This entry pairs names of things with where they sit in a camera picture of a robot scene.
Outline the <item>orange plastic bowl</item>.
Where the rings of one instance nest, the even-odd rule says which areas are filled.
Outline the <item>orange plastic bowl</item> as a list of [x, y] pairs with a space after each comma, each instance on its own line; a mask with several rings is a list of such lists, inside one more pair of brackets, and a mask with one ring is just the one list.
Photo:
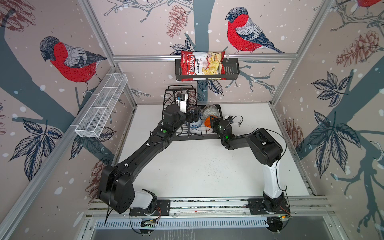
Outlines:
[[205, 119], [204, 125], [205, 125], [205, 127], [207, 127], [207, 128], [211, 128], [211, 117], [212, 117], [212, 116], [209, 116], [209, 117], [207, 117], [207, 118]]

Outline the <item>green patterned ceramic bowl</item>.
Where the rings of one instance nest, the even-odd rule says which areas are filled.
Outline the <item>green patterned ceramic bowl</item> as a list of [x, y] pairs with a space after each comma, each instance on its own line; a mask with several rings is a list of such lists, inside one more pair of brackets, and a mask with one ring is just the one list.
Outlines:
[[215, 105], [208, 104], [203, 108], [203, 118], [208, 119], [210, 116], [220, 117], [220, 111]]

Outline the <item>black wire dish rack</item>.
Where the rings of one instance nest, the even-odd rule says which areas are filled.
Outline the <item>black wire dish rack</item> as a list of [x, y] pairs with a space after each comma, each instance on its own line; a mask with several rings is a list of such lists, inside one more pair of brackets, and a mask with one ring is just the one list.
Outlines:
[[[212, 140], [219, 137], [214, 134], [211, 128], [204, 125], [203, 108], [206, 105], [198, 104], [198, 94], [192, 85], [171, 85], [165, 90], [163, 100], [163, 111], [169, 105], [177, 105], [176, 96], [178, 93], [188, 94], [188, 104], [185, 123], [177, 130], [176, 141], [187, 140]], [[190, 123], [202, 119], [202, 126], [199, 129], [190, 129]]]

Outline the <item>blue floral ceramic bowl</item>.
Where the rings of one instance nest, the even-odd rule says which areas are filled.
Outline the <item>blue floral ceramic bowl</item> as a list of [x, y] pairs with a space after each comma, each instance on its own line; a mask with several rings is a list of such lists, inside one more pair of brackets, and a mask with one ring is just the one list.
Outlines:
[[190, 129], [199, 129], [202, 126], [203, 122], [202, 119], [198, 119], [196, 122], [190, 123], [189, 128]]

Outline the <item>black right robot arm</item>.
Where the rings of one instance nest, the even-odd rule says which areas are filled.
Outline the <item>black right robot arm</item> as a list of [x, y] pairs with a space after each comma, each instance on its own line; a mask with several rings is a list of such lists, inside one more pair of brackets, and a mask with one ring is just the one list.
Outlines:
[[279, 161], [284, 151], [282, 146], [264, 128], [258, 128], [250, 134], [235, 136], [232, 132], [232, 118], [210, 116], [210, 125], [221, 144], [227, 150], [250, 148], [256, 160], [263, 165], [264, 191], [261, 207], [269, 214], [283, 211], [290, 214], [290, 206], [285, 190], [279, 184]]

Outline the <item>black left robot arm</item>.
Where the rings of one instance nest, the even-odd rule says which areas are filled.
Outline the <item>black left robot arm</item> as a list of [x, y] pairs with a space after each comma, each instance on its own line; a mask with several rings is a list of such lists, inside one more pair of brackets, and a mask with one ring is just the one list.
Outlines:
[[103, 169], [98, 190], [99, 200], [119, 214], [133, 208], [144, 209], [149, 214], [155, 212], [157, 196], [145, 189], [136, 191], [133, 183], [143, 168], [170, 145], [177, 136], [177, 130], [189, 116], [178, 105], [167, 106], [162, 120], [138, 150], [123, 162]]

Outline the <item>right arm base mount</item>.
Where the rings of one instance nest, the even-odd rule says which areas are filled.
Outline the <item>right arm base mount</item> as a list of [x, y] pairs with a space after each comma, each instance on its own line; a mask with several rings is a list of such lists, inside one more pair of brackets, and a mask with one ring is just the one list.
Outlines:
[[264, 200], [248, 199], [248, 209], [251, 215], [289, 215], [291, 210], [286, 199]]

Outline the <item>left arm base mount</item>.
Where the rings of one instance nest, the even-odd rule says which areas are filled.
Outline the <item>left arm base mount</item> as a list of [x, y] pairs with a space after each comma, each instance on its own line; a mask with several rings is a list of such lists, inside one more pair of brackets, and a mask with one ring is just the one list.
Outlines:
[[170, 213], [170, 200], [159, 200], [150, 203], [146, 209], [132, 208], [130, 210], [131, 217], [163, 217]]

